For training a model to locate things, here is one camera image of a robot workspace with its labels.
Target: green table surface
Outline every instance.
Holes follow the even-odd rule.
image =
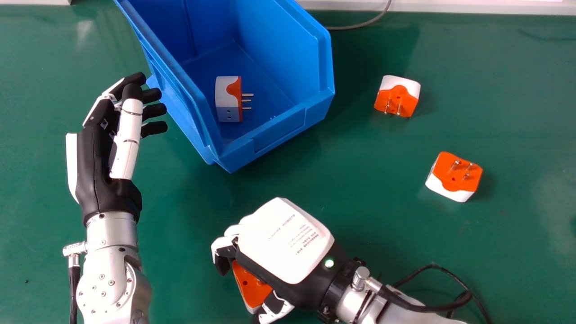
[[[374,13],[314,13],[326,24]],[[576,322],[576,20],[389,13],[332,33],[336,97],[326,119],[234,174],[206,165],[176,124],[146,138],[134,182],[153,287],[151,323],[250,323],[210,244],[276,196],[322,221],[392,283],[429,262],[479,296],[495,323]],[[65,244],[85,239],[66,183],[67,132],[122,76],[149,73],[112,1],[0,7],[0,323],[65,323]],[[372,106],[381,78],[422,84],[410,120]],[[424,181],[447,150],[484,168],[465,204]],[[426,274],[425,303],[458,287]],[[474,306],[457,317],[481,323]],[[285,323],[318,323],[295,312]]]

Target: blue plastic bin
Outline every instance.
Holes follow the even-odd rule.
[[[324,119],[334,97],[330,35],[293,0],[115,0],[150,65],[147,84],[206,163],[234,172]],[[254,93],[219,123],[218,76]]]

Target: gray cable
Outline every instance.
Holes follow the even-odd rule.
[[[381,13],[379,13],[376,17],[370,19],[369,21],[365,21],[365,22],[361,22],[360,24],[349,25],[349,26],[335,26],[335,27],[325,27],[325,28],[329,31],[349,31],[351,29],[357,29],[357,28],[366,27],[368,25],[372,25],[376,21],[380,20],[380,18],[382,18],[388,12],[388,8],[390,8],[391,3],[392,3],[392,0],[388,0],[388,3],[386,4],[386,7],[384,7],[384,10],[382,10]]]

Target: blue storage box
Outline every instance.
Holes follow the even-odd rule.
[[[293,0],[115,1],[142,43],[148,86],[206,163],[234,172],[326,116],[330,35]],[[218,122],[218,76],[254,93],[243,122]]]

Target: robotic arm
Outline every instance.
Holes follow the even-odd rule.
[[[142,196],[132,182],[140,139],[163,133],[161,97],[143,91],[143,73],[122,78],[96,99],[78,134],[66,135],[68,185],[82,209],[86,241],[64,247],[70,276],[70,323],[147,324],[150,283],[142,274],[136,224]],[[84,257],[80,278],[79,256]]]
[[[370,276],[358,259],[350,259],[330,231],[306,211],[284,198],[275,198],[237,225],[230,226],[211,246],[221,275],[232,264],[238,287],[254,324],[269,324],[294,308],[315,310],[324,323],[348,324],[465,324],[436,312],[453,311],[471,299],[491,323],[480,301],[455,275],[438,265],[418,270],[395,285]],[[465,291],[455,302],[424,306],[396,288],[426,269],[437,269],[457,280]],[[253,281],[239,280],[254,276]],[[254,290],[269,286],[254,300]]]

